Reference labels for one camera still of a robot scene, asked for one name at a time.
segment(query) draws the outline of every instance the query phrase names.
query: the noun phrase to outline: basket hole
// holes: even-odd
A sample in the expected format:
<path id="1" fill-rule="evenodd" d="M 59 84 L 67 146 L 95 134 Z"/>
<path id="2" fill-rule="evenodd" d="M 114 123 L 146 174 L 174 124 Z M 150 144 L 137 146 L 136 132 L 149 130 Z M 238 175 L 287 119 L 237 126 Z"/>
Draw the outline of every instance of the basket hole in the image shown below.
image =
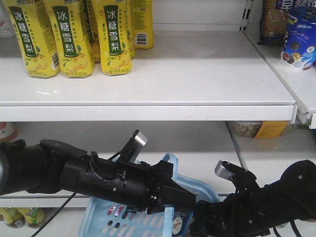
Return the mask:
<path id="1" fill-rule="evenodd" d="M 144 234 L 142 235 L 142 237 L 147 237 L 148 234 L 149 234 L 149 230 L 146 230 L 146 231 L 144 232 Z"/>
<path id="2" fill-rule="evenodd" d="M 143 224 L 144 224 L 144 225 L 147 224 L 147 222 L 149 221 L 149 219 L 150 219 L 150 215 L 146 216 L 146 218 L 144 219 Z"/>
<path id="3" fill-rule="evenodd" d="M 140 222 L 143 219 L 143 216 L 145 215 L 145 211 L 143 211 L 142 213 L 140 213 L 137 217 L 136 222 Z"/>
<path id="4" fill-rule="evenodd" d="M 135 230 L 135 226 L 132 226 L 126 233 L 125 237 L 130 237 L 132 233 L 134 232 L 134 230 Z"/>
<path id="5" fill-rule="evenodd" d="M 129 215 L 129 220 L 132 221 L 135 218 L 135 216 L 136 216 L 136 213 L 131 213 Z"/>
<path id="6" fill-rule="evenodd" d="M 162 216 L 157 224 L 157 227 L 160 228 L 163 225 L 164 217 Z"/>
<path id="7" fill-rule="evenodd" d="M 126 229 L 127 229 L 127 224 L 123 225 L 123 227 L 121 228 L 121 230 L 118 233 L 118 237 L 121 237 L 124 234 L 124 232 L 126 231 Z"/>
<path id="8" fill-rule="evenodd" d="M 116 208 L 116 206 L 111 206 L 111 207 L 109 208 L 107 214 L 108 214 L 108 215 L 111 215 L 111 214 L 114 212 L 115 208 Z"/>
<path id="9" fill-rule="evenodd" d="M 119 227 L 120 227 L 120 222 L 117 222 L 115 224 L 114 228 L 111 230 L 110 236 L 113 236 L 115 234 L 115 232 L 118 230 Z"/>
<path id="10" fill-rule="evenodd" d="M 102 233 L 105 234 L 112 224 L 113 224 L 113 221 L 109 221 L 107 225 L 103 228 Z"/>
<path id="11" fill-rule="evenodd" d="M 158 219 L 158 216 L 157 216 L 157 215 L 154 216 L 149 225 L 150 225 L 151 227 L 153 227 L 157 219 Z"/>

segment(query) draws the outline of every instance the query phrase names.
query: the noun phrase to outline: can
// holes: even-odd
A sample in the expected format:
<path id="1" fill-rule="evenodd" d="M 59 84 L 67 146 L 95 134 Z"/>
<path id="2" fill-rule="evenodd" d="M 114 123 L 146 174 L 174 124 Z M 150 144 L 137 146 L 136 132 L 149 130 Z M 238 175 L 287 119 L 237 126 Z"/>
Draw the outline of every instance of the can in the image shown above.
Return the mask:
<path id="1" fill-rule="evenodd" d="M 295 70 L 307 70 L 316 59 L 316 8 L 289 10 L 281 63 Z"/>

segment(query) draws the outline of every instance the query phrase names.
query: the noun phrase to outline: yellow box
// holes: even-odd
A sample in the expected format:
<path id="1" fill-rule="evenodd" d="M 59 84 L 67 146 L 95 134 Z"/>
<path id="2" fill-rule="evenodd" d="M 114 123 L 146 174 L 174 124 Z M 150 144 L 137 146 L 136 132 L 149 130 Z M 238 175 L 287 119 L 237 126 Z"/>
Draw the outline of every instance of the yellow box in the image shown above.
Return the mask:
<path id="1" fill-rule="evenodd" d="M 28 73 L 50 78 L 60 72 L 57 48 L 42 0 L 4 0 Z"/>
<path id="2" fill-rule="evenodd" d="M 94 70 L 82 0 L 44 0 L 53 28 L 61 72 L 85 78 Z"/>
<path id="3" fill-rule="evenodd" d="M 92 0 L 101 50 L 101 70 L 109 76 L 131 71 L 129 55 L 126 0 Z"/>

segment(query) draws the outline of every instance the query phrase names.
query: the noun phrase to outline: product on shelf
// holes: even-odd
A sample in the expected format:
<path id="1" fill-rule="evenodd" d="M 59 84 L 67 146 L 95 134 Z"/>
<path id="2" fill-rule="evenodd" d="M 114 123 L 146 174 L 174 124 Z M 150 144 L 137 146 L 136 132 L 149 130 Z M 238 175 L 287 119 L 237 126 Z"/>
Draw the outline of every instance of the product on shelf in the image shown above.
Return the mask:
<path id="1" fill-rule="evenodd" d="M 94 70 L 82 0 L 44 0 L 57 44 L 61 72 L 85 78 Z"/>
<path id="2" fill-rule="evenodd" d="M 0 0 L 0 38 L 8 38 L 15 36 L 10 17 Z"/>
<path id="3" fill-rule="evenodd" d="M 316 8 L 296 7 L 288 13 L 281 62 L 295 70 L 309 69 L 316 59 Z"/>
<path id="4" fill-rule="evenodd" d="M 134 45 L 134 29 L 133 29 L 133 12 L 132 12 L 133 0 L 126 0 L 126 30 L 127 30 L 127 40 L 130 58 L 135 57 L 135 45 Z"/>
<path id="5" fill-rule="evenodd" d="M 41 207 L 17 207 L 25 219 L 25 222 L 31 228 L 39 228 L 46 221 L 46 212 Z"/>
<path id="6" fill-rule="evenodd" d="M 23 215 L 14 207 L 0 207 L 0 214 L 9 227 L 20 228 L 25 224 Z"/>
<path id="7" fill-rule="evenodd" d="M 92 0 L 97 19 L 101 70 L 109 76 L 124 75 L 131 71 L 127 26 L 127 0 Z"/>
<path id="8" fill-rule="evenodd" d="M 242 137 L 273 138 L 288 133 L 298 126 L 288 121 L 227 121 L 230 132 Z"/>
<path id="9" fill-rule="evenodd" d="M 135 48 L 149 49 L 154 46 L 152 0 L 133 0 L 132 3 Z"/>
<path id="10" fill-rule="evenodd" d="M 265 44 L 283 42 L 288 10 L 295 7 L 316 6 L 316 0 L 264 0 L 260 40 Z"/>
<path id="11" fill-rule="evenodd" d="M 83 0 L 83 10 L 85 13 L 85 26 L 89 36 L 89 42 L 91 45 L 91 51 L 95 63 L 100 63 L 100 41 L 98 34 L 97 22 L 94 15 L 91 0 Z"/>
<path id="12" fill-rule="evenodd" d="M 42 0 L 3 0 L 18 37 L 25 66 L 34 78 L 60 71 L 56 44 Z"/>
<path id="13" fill-rule="evenodd" d="M 16 136 L 18 132 L 11 122 L 0 122 L 0 142 L 10 142 Z"/>

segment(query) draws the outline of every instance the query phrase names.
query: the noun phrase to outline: store shelf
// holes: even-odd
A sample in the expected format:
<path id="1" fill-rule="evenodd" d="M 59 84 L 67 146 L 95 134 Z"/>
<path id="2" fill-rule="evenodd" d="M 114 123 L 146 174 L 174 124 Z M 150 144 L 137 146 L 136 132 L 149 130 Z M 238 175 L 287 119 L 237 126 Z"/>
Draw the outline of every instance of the store shelf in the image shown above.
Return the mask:
<path id="1" fill-rule="evenodd" d="M 97 151 L 102 158 L 123 148 L 130 135 L 140 129 L 149 141 L 138 160 L 158 163 L 171 152 L 179 159 L 178 172 L 211 185 L 221 195 L 235 191 L 231 182 L 217 177 L 214 168 L 219 160 L 239 165 L 230 135 L 224 122 L 215 121 L 78 121 L 78 122 L 18 122 L 18 138 L 28 145 L 41 139 L 55 139 L 89 152 Z M 0 196 L 1 206 L 58 207 L 71 193 L 53 195 L 19 192 Z M 76 195 L 68 204 L 86 207 L 87 196 Z"/>
<path id="2" fill-rule="evenodd" d="M 291 120 L 295 100 L 239 31 L 157 31 L 133 70 L 86 79 L 27 75 L 0 39 L 0 120 Z"/>
<path id="3" fill-rule="evenodd" d="M 47 208 L 47 216 L 50 217 L 56 208 Z M 55 237 L 67 236 L 77 237 L 82 219 L 84 217 L 84 208 L 65 208 L 63 209 L 37 236 Z M 0 233 L 3 237 L 29 237 L 36 232 L 27 225 L 21 228 L 13 229 L 4 222 L 0 222 Z"/>
<path id="4" fill-rule="evenodd" d="M 253 11 L 258 12 L 260 8 L 261 1 L 255 1 Z M 282 45 L 259 45 L 257 43 L 260 37 L 259 22 L 260 15 L 254 15 L 246 32 L 247 36 L 275 75 L 294 97 L 301 121 L 306 122 L 313 119 L 313 115 L 316 114 L 316 68 L 297 71 L 282 65 L 280 62 Z"/>

